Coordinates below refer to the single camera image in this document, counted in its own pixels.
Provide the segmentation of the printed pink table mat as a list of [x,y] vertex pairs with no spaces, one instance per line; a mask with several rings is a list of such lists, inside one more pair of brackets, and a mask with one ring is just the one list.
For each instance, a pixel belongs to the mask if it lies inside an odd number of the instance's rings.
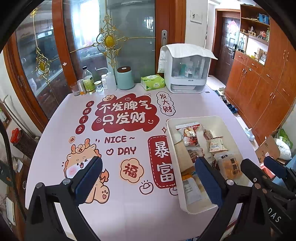
[[68,95],[51,117],[29,170],[25,204],[37,183],[59,184],[84,168],[95,153],[103,174],[85,204],[84,217],[101,240],[186,240],[198,236],[216,211],[180,208],[167,120],[218,116],[241,155],[257,156],[241,125],[211,89],[170,93],[163,88]]

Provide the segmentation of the metal can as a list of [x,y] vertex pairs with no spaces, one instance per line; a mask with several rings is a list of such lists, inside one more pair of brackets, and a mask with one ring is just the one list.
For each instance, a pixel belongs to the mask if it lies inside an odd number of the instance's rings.
[[84,86],[84,83],[83,83],[82,79],[79,79],[77,81],[77,86],[78,86],[80,95],[86,95],[87,94],[87,91],[86,91],[86,88]]

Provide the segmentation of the white slippers pair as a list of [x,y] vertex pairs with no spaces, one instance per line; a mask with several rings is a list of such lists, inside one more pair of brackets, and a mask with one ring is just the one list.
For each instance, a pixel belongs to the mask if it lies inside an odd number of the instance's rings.
[[245,133],[246,133],[248,139],[249,139],[251,142],[253,142],[253,141],[255,140],[255,136],[254,136],[254,134],[252,133],[252,128],[248,128],[248,127],[246,127],[246,128],[244,129],[244,131],[245,131]]

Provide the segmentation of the blue slippers pair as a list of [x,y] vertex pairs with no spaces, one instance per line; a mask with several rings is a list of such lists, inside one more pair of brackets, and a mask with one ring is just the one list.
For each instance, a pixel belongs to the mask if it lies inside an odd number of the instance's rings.
[[233,114],[236,114],[236,113],[238,113],[238,110],[237,110],[237,108],[234,106],[234,105],[232,105],[232,104],[226,104],[226,106],[229,108],[229,110],[233,113]]

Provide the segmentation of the red white snack bag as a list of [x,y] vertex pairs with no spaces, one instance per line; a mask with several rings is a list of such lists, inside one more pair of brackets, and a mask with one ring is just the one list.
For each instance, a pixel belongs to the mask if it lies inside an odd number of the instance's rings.
[[186,147],[200,146],[196,134],[196,131],[199,127],[200,124],[198,122],[176,125],[176,130],[181,134],[182,140]]

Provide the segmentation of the cardboard box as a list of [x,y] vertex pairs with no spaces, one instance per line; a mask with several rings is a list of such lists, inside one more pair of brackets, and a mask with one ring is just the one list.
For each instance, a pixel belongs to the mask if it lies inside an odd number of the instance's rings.
[[271,156],[274,159],[280,157],[280,150],[272,136],[269,136],[255,151],[258,161],[262,163],[264,158]]

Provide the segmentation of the clear bag brown pastries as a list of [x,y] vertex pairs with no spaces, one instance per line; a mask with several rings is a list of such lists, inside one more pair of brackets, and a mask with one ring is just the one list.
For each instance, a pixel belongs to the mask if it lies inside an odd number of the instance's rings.
[[186,147],[186,150],[188,151],[190,158],[192,160],[193,163],[195,163],[196,159],[198,157],[203,157],[205,156],[204,154],[204,150],[201,147],[193,147],[193,146],[189,146]]

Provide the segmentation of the white plastic bin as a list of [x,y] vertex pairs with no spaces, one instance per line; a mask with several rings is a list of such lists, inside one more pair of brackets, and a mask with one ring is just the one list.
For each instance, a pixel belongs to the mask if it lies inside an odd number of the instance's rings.
[[250,185],[243,159],[256,161],[242,128],[219,116],[167,120],[168,145],[182,211],[200,214],[223,201],[226,182]]

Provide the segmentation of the clear bottle green label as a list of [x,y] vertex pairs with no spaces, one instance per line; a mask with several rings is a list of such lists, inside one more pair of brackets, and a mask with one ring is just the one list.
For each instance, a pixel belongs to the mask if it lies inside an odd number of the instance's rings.
[[83,66],[83,83],[88,94],[95,92],[95,85],[92,73],[87,69],[87,66]]

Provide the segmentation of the white red striped packet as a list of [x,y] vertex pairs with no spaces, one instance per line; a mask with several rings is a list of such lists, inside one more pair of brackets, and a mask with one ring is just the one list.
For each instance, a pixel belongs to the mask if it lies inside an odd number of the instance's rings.
[[223,137],[214,137],[208,140],[209,145],[209,152],[215,153],[215,152],[222,152],[227,151],[228,149],[224,146],[223,143]]

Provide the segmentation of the white countertop appliance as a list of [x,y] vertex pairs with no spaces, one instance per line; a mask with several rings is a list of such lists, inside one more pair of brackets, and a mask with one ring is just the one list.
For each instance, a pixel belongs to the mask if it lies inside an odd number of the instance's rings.
[[158,73],[171,93],[201,93],[212,60],[217,60],[213,52],[201,46],[168,44],[160,49]]

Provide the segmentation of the small white pill bottle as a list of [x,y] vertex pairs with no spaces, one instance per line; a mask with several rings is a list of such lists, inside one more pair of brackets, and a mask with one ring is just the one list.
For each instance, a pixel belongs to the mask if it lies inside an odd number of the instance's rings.
[[107,78],[107,74],[103,74],[101,76],[101,81],[102,81],[102,85],[103,85],[104,90],[108,89],[106,78]]

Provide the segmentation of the clear white snack packet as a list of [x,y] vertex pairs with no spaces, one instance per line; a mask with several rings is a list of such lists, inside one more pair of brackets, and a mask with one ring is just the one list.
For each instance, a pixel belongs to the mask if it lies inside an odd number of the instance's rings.
[[202,200],[202,194],[198,187],[198,180],[199,179],[195,172],[182,176],[187,205]]

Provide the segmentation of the glass sliding door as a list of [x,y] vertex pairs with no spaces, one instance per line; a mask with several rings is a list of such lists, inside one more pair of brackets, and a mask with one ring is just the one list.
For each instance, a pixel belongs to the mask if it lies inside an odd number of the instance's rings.
[[185,40],[185,1],[42,1],[17,26],[3,57],[26,114],[42,132],[87,67],[95,80],[129,66],[157,72],[161,46]]

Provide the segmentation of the beige cracker packet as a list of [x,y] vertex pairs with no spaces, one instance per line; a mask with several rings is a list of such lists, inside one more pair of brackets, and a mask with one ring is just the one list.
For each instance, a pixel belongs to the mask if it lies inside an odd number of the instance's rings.
[[185,170],[192,168],[194,166],[192,159],[183,143],[183,141],[180,141],[176,144],[174,144],[175,153],[177,156],[177,161],[179,164],[179,168],[181,172],[184,172]]

